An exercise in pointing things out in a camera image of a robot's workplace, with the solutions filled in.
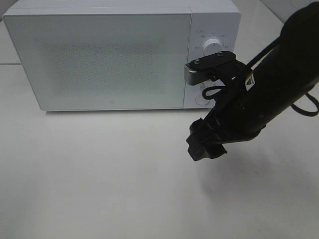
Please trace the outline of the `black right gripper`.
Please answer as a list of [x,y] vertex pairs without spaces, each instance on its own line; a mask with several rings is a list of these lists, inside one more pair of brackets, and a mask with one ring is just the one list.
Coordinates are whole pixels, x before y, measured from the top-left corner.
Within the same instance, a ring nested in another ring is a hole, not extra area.
[[[248,141],[255,138],[266,127],[266,114],[257,106],[253,88],[246,89],[245,83],[252,70],[249,68],[243,76],[241,71],[246,65],[234,60],[220,70],[230,83],[218,94],[215,107],[205,117],[194,121],[186,139],[188,154],[193,161],[218,158],[227,154],[223,145],[212,145],[209,152],[204,144],[223,144]],[[203,123],[203,143],[200,142],[199,127]]]

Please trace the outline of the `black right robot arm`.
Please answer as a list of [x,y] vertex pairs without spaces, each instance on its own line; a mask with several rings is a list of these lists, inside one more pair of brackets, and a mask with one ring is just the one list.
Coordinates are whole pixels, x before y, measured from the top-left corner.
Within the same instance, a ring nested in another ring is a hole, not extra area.
[[194,161],[215,159],[226,153],[224,144],[254,139],[267,123],[286,108],[314,117],[296,106],[319,81],[319,4],[297,10],[284,23],[280,35],[249,63],[230,51],[195,59],[184,67],[189,85],[221,81],[202,96],[215,105],[205,118],[194,121],[187,138]]

